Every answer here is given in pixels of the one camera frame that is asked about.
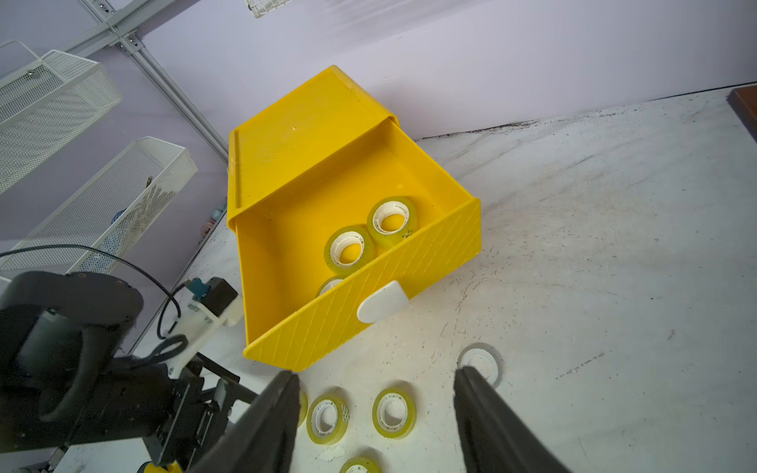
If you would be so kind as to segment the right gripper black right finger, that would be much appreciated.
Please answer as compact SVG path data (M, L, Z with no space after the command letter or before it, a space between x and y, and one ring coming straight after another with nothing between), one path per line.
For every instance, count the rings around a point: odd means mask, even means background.
M471 367L455 371L455 418L468 472L566 472L568 468L524 425Z

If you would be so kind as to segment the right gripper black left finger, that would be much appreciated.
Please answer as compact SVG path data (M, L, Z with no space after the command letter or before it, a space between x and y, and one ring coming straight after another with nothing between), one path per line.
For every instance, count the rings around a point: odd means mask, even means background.
M300 418L300 380L280 372L250 404L234 429L191 472L290 471Z

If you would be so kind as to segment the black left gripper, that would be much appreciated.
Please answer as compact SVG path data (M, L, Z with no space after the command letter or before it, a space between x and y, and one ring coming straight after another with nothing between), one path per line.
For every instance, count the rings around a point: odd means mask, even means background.
M4 453L141 439L157 467L189 467L226 433L253 391L175 335L148 356L118 355L143 307L126 282L98 273L32 271L1 297Z

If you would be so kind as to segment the yellow top drawer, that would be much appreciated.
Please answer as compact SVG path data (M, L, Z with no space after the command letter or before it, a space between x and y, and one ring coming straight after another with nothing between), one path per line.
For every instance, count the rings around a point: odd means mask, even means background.
M390 283L413 298L482 248L481 203L393 121L236 214L247 359L301 372L364 331Z

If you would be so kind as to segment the yellow plastic drawer cabinet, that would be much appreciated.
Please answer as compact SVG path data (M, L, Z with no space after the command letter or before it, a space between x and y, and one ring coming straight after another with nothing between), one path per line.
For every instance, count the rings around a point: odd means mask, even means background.
M315 75L229 137L227 225L315 165L389 120L399 119L335 65Z

